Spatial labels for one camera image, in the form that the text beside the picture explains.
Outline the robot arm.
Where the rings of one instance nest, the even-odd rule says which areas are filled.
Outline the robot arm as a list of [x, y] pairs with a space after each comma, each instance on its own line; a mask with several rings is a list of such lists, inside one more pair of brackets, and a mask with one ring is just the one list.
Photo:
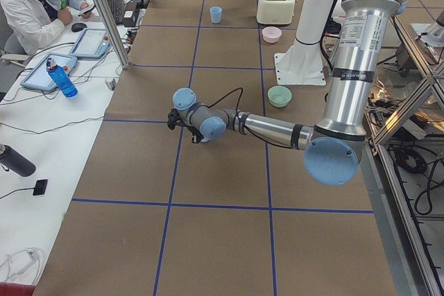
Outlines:
[[327, 185], [342, 185], [356, 174], [366, 142], [362, 125], [386, 26], [405, 0], [304, 0], [295, 41], [275, 55], [279, 85], [324, 85], [321, 43], [336, 5], [345, 12], [334, 55], [323, 117], [314, 125], [290, 123], [242, 112], [218, 110], [198, 101], [190, 88], [173, 94], [167, 125], [187, 128], [192, 141], [219, 139], [227, 130], [251, 134], [271, 145], [304, 151], [307, 172]]

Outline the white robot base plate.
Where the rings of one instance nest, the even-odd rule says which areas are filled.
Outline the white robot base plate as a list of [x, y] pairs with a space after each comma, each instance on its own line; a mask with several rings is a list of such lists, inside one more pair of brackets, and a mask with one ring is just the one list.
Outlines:
[[278, 85], [326, 85], [319, 52], [313, 55], [276, 53], [274, 63]]

